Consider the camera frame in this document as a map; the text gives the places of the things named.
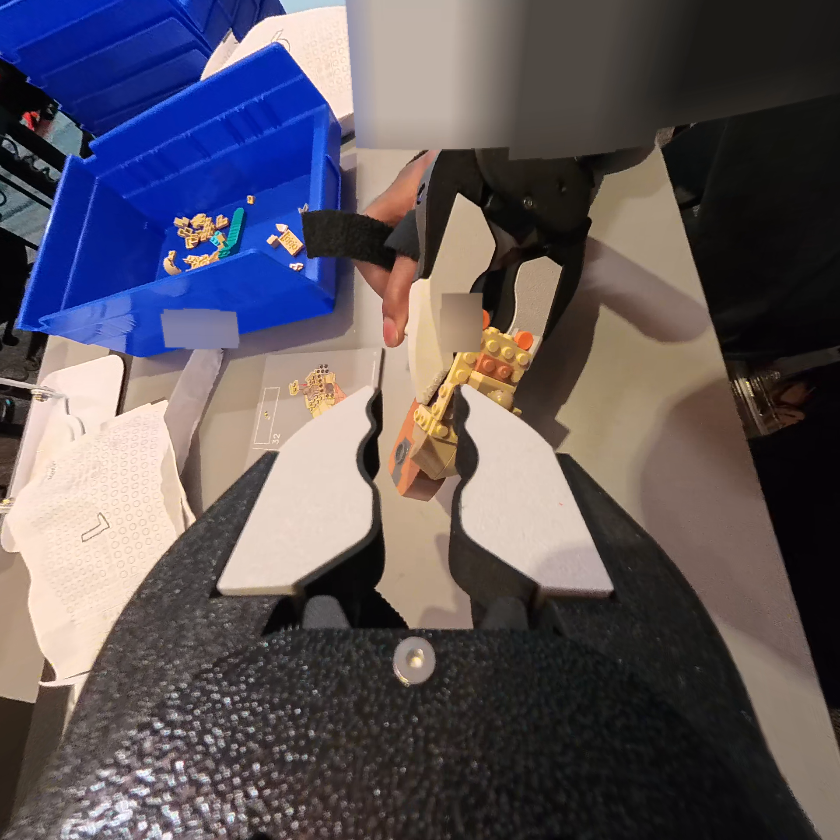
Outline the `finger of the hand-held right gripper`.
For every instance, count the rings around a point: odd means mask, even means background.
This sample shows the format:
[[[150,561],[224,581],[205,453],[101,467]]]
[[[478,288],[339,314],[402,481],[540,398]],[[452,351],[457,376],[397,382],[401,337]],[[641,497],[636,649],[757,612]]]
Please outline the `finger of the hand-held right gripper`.
[[[477,352],[483,330],[476,279],[488,268],[496,243],[478,205],[457,195],[427,278],[409,294],[406,347],[416,398],[431,398],[459,352]]]
[[[545,255],[490,269],[489,327],[510,336],[529,333],[533,342],[542,341],[561,271]]]

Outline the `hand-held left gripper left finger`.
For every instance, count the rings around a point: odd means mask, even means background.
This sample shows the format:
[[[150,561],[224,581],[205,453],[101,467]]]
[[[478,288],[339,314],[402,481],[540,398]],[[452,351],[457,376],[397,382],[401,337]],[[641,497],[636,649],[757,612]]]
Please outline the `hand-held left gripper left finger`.
[[[276,452],[217,581],[221,595],[290,595],[372,533],[374,489],[360,457],[378,395],[361,388]]]

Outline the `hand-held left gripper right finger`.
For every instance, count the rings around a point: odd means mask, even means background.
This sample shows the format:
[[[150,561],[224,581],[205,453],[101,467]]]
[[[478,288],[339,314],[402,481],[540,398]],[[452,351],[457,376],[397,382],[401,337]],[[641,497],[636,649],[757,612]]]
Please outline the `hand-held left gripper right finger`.
[[[463,385],[450,572],[474,601],[609,597],[607,573],[553,447],[518,416]]]

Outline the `tan brick vehicle model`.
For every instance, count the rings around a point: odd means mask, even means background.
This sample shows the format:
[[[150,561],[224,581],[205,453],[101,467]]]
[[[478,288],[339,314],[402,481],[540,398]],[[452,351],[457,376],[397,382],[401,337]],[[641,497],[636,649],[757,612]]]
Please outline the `tan brick vehicle model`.
[[[490,326],[487,311],[482,314],[479,350],[457,353],[426,401],[414,401],[406,415],[388,464],[402,497],[429,501],[447,478],[457,475],[455,393],[460,386],[472,387],[516,417],[522,414],[516,390],[543,336],[524,329],[502,332]]]

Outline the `grey desk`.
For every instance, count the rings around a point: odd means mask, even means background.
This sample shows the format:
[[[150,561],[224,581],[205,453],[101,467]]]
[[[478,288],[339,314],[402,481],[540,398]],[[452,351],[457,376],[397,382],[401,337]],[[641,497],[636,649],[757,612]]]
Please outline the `grey desk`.
[[[838,838],[838,746],[660,150],[609,175],[591,210],[595,258],[520,394],[522,419],[568,453],[678,565],[715,619],[764,737],[822,838]],[[380,299],[346,275],[335,312],[251,333],[226,358],[183,473],[196,515],[244,471],[263,356],[382,347]],[[385,352],[379,590],[412,627],[471,626],[448,574],[448,482],[400,497],[386,461],[413,388]],[[43,658],[28,575],[2,553],[2,697],[35,701]]]

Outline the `person's right hand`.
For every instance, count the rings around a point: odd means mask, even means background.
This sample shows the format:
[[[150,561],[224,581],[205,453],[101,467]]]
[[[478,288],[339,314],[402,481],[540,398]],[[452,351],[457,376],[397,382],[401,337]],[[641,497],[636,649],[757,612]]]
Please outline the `person's right hand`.
[[[409,161],[398,173],[394,182],[376,197],[362,214],[395,227],[411,211],[417,199],[417,190],[426,169],[434,163],[440,149],[427,150]],[[395,348],[405,338],[408,320],[410,290],[416,273],[417,262],[405,255],[395,258],[393,268],[386,270],[359,260],[353,266],[366,283],[382,300],[383,340],[387,347]]]

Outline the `grey instruction booklet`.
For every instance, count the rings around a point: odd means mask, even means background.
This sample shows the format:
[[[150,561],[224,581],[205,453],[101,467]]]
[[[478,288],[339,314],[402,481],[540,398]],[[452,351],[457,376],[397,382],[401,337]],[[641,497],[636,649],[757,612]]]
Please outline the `grey instruction booklet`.
[[[357,391],[381,381],[383,349],[268,353],[250,450],[278,450],[288,438]]]

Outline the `shiny clear pouch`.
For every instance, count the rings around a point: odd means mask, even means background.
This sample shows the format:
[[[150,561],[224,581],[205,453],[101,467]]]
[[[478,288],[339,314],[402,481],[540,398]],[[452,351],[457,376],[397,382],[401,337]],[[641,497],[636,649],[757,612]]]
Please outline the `shiny clear pouch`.
[[[767,437],[806,420],[821,408],[825,396],[814,384],[816,371],[837,359],[817,361],[816,356],[752,364],[746,360],[725,360],[728,382],[748,440]]]

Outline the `heap of tan bricks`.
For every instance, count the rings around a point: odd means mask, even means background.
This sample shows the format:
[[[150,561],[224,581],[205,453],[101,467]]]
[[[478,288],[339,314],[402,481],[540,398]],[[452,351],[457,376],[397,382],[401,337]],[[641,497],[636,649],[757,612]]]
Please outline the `heap of tan bricks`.
[[[291,216],[278,216],[275,207],[260,206],[257,196],[247,195],[243,201],[226,206],[216,213],[176,217],[173,222],[174,232],[168,238],[161,258],[165,272],[173,276],[222,260],[217,255],[217,249],[224,243],[229,222],[238,207],[246,210],[241,246],[235,255],[225,259],[255,251],[276,256],[283,266],[294,271],[303,270],[306,246],[300,226],[291,225]]]

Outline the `blue plastic bin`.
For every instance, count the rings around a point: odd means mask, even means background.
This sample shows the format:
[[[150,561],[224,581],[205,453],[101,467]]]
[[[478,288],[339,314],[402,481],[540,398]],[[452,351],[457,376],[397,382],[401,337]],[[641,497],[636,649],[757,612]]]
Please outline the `blue plastic bin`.
[[[176,217],[255,195],[291,216],[338,209],[340,125],[279,44],[191,85],[69,158],[18,327],[147,357],[166,351],[165,310],[234,312],[239,333],[333,310],[337,260],[302,271],[248,251],[169,275]]]

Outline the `stacked blue plastic bins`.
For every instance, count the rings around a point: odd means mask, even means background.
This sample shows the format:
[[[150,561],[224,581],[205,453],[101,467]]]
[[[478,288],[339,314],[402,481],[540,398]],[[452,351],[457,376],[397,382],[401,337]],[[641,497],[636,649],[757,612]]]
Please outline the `stacked blue plastic bins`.
[[[2,1],[1,53],[94,136],[197,82],[279,1]]]

